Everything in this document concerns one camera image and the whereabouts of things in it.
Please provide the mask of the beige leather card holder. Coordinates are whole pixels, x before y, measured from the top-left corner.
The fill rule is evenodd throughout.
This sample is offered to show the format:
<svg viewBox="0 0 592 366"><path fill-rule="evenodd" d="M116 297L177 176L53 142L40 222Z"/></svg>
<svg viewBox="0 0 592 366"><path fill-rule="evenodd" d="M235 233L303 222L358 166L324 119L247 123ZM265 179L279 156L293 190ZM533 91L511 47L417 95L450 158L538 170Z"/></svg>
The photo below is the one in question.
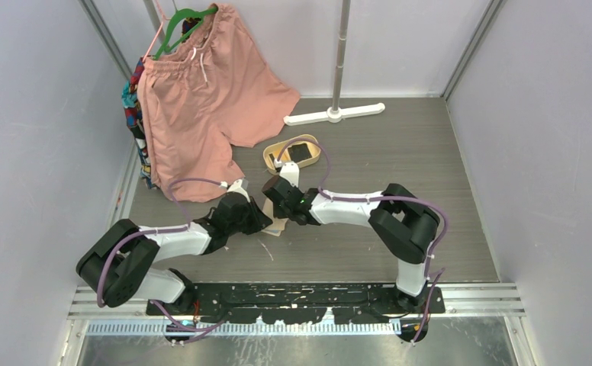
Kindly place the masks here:
<svg viewBox="0 0 592 366"><path fill-rule="evenodd" d="M272 220L272 223L262 230L263 233L267 233L272 236L280 236L285 230L287 219L280 219L275 216L274 204L268 199L265 199L265 203L262 207L262 212Z"/></svg>

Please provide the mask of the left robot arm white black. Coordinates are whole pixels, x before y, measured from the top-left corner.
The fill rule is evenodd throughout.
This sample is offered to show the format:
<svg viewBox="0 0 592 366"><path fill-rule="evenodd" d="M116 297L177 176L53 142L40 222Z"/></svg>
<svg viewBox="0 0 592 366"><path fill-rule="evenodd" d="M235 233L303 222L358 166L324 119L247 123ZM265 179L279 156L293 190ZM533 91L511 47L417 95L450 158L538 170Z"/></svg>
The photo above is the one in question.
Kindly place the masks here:
<svg viewBox="0 0 592 366"><path fill-rule="evenodd" d="M115 308L132 299L150 300L184 315L198 298L194 284L179 270L153 264L183 255L207 255L231 236L251 235L272 224L252 197L226 193L201 218L182 226L148 228L132 220L116 222L76 265L77 275L101 295L100 307Z"/></svg>

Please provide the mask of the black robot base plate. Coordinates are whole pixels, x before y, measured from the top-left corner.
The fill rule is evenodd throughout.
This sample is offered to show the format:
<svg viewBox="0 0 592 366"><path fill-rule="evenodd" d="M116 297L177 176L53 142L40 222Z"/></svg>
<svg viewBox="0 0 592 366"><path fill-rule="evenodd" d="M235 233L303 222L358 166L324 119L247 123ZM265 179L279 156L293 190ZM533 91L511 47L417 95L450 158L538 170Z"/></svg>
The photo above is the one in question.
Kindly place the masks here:
<svg viewBox="0 0 592 366"><path fill-rule="evenodd" d="M193 316L203 323L316 324L331 312L336 325L385 323L407 315L444 313L438 287L413 299L389 283L197 283L180 298L161 306L150 303L146 314Z"/></svg>

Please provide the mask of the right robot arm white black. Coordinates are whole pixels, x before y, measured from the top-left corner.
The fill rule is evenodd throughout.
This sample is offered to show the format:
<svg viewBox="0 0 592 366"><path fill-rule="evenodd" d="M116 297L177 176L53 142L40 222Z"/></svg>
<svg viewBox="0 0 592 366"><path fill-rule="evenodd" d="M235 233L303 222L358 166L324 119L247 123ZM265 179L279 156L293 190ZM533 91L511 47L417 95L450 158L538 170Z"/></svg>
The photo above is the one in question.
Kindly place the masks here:
<svg viewBox="0 0 592 366"><path fill-rule="evenodd" d="M404 186L390 183L383 191L338 194L311 188L302 191L288 179L275 176L262 188L278 218L302 226L346 224L375 231L397 259L396 302L415 313L426 302L430 256L446 234L446 216Z"/></svg>

